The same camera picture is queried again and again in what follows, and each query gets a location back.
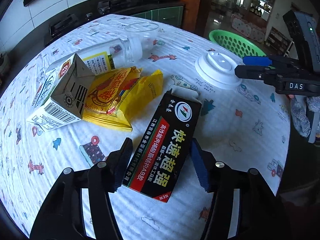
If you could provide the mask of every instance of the clear plastic cup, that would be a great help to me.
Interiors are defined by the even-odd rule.
[[[142,50],[148,51],[153,48],[153,41],[158,36],[159,25],[156,23],[134,23],[125,28],[127,37],[139,37]]]

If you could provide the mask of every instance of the green plastic basket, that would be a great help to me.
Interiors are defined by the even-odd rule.
[[[214,30],[209,33],[209,39],[225,49],[233,52],[240,58],[245,56],[265,56],[266,54],[247,39],[223,30]]]

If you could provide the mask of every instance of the tiled wall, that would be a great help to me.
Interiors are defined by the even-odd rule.
[[[28,33],[59,12],[86,0],[13,0],[0,22],[0,53],[10,52]]]

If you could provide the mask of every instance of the wooden door frame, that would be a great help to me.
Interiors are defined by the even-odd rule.
[[[181,28],[203,36],[212,0],[179,0],[185,3]]]

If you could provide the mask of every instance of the white tablecloth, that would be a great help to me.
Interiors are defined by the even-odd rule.
[[[66,167],[89,168],[80,146],[100,139],[107,156],[124,139],[134,149],[162,96],[132,120],[133,132],[109,130],[80,121],[47,133],[25,122],[32,100],[45,80],[46,68],[70,53],[115,38],[126,39],[124,27],[147,20],[108,15],[66,34],[44,49],[17,75],[0,100],[0,199],[28,236],[39,208],[51,186]],[[234,91],[221,90],[205,82],[196,72],[197,57],[215,49],[239,57],[199,36],[161,24],[156,45],[137,62],[143,75],[156,69],[164,73],[164,91],[175,84],[200,93],[203,103],[194,133],[202,149],[233,169],[257,168],[274,193],[279,187],[290,134],[289,101],[261,81],[243,81]],[[88,193],[84,192],[87,233],[94,237]],[[190,157],[187,157],[168,203],[146,197],[127,187],[110,194],[114,214],[124,239],[199,239],[205,225],[212,194],[200,187]]]

